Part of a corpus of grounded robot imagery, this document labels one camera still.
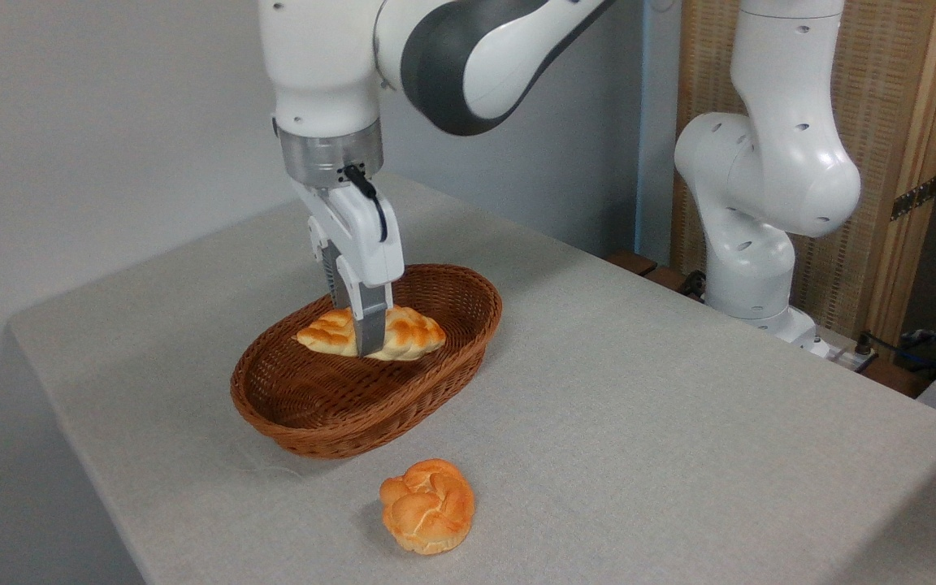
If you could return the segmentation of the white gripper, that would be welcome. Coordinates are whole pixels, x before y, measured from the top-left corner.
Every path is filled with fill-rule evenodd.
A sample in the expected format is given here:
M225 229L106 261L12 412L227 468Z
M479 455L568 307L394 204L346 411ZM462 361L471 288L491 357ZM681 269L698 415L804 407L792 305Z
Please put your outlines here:
M322 266L335 310L352 310L357 355L379 352L385 345L386 313L392 307L391 282L405 269L394 209L382 193L368 197L353 183L330 189L292 184L310 211L316 258L322 259L328 244L343 256L324 258Z

